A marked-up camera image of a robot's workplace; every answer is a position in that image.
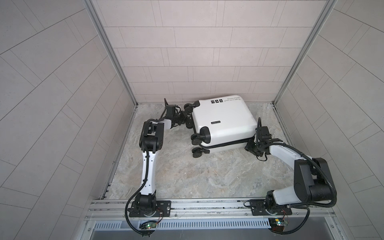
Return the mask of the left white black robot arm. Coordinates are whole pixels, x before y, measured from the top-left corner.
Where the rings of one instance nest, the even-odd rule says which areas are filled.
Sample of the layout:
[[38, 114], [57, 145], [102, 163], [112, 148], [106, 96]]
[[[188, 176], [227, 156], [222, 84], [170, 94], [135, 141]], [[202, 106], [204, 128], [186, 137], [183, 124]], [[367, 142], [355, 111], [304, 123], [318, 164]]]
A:
[[[164, 143], [164, 132], [182, 125], [186, 121], [186, 114], [180, 106], [170, 105], [166, 100], [164, 110], [158, 119], [148, 119], [143, 123], [139, 147], [143, 156], [143, 172], [141, 186], [128, 199], [124, 216], [128, 226], [142, 237], [150, 237], [157, 225], [164, 217], [162, 209], [157, 207], [156, 199], [156, 161]], [[129, 219], [129, 214], [153, 216], [159, 213], [158, 221], [147, 221], [136, 228]]]

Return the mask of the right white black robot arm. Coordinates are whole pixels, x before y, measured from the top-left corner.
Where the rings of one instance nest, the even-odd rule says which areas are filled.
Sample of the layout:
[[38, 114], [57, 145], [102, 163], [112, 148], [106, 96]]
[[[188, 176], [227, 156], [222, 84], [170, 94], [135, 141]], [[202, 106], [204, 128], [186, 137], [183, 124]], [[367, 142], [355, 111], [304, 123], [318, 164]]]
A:
[[[256, 156], [275, 156], [294, 169], [294, 181], [290, 187], [267, 192], [263, 206], [269, 215], [283, 214], [282, 218], [270, 219], [270, 232], [289, 235], [300, 230], [310, 216], [310, 206], [332, 208], [337, 203], [337, 190], [326, 160], [312, 158], [298, 149], [274, 139], [268, 127], [258, 120], [256, 133], [245, 147], [246, 151]], [[306, 210], [303, 221], [294, 229], [285, 231], [282, 223], [288, 216], [284, 207]]]

